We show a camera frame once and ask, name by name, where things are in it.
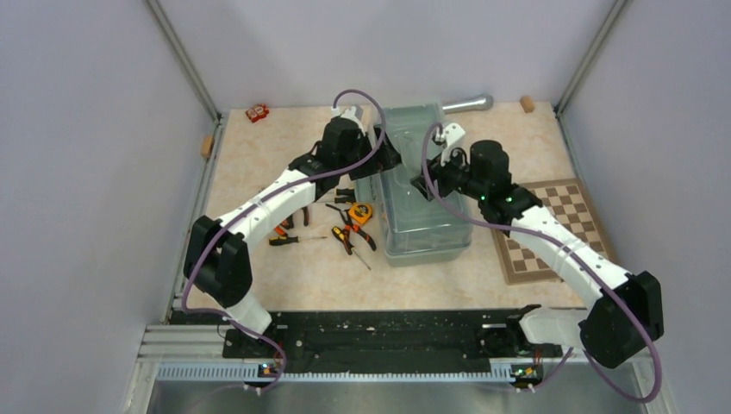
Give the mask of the translucent green plastic toolbox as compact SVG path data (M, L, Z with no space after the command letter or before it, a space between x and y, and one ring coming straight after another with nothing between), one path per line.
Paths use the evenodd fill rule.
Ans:
M402 163L356 180L356 198L374 207L382 251L391 267L412 267L457 259L472 244L472 224L428 201L410 181L419 172L422 143L431 124L444 121L437 103L386 108L389 143Z

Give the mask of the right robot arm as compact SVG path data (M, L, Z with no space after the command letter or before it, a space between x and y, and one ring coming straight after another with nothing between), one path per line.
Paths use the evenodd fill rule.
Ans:
M505 332L508 349L528 355L540 344L582 349L602 367L616 368L646 350L656 370L655 342L664 334L659 281L631 273L572 233L529 189L515 183L509 156L497 141L468 150L444 138L426 138L414 186L441 205L454 192L476 200L480 227L501 231L543 260L584 303L583 309L534 307Z

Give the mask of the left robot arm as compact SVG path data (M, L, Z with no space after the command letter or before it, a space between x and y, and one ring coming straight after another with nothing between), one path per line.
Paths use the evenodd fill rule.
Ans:
M256 356L270 354L276 333L271 314L251 292L251 250L284 219L334 189L342 176L368 177L383 171L390 148L384 127L372 138L361 123L347 116L332 118L313 148L296 157L256 196L218 218L200 216L191 226L184 259L192 288L217 304L216 313L242 329L244 346Z

